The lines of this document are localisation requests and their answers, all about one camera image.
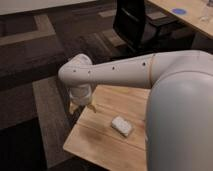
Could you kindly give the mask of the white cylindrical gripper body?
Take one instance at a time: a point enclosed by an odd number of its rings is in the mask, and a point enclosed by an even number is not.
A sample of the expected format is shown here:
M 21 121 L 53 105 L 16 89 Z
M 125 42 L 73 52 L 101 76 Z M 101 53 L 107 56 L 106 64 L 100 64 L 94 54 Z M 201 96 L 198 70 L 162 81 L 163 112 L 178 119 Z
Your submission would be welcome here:
M 71 87 L 69 89 L 70 100 L 80 106 L 88 105 L 92 101 L 92 90 L 88 84 Z

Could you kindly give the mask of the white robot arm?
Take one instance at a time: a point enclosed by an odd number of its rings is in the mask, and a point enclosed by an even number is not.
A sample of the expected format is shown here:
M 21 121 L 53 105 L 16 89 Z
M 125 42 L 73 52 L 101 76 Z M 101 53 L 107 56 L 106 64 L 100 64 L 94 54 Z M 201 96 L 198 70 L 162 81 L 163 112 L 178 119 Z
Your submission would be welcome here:
M 213 171 L 213 54 L 182 50 L 94 64 L 78 54 L 58 70 L 71 102 L 94 85 L 144 88 L 148 171 Z

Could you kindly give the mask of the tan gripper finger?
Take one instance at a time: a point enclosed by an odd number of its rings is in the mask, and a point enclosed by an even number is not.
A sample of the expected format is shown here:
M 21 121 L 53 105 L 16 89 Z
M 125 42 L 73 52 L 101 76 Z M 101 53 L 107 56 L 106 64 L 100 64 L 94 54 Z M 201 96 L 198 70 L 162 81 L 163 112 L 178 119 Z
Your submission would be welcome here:
M 88 104 L 87 107 L 91 109 L 94 113 L 97 112 L 96 107 L 93 104 Z
M 75 104 L 74 102 L 71 102 L 69 106 L 69 113 L 73 115 L 77 109 L 78 109 L 78 105 Z

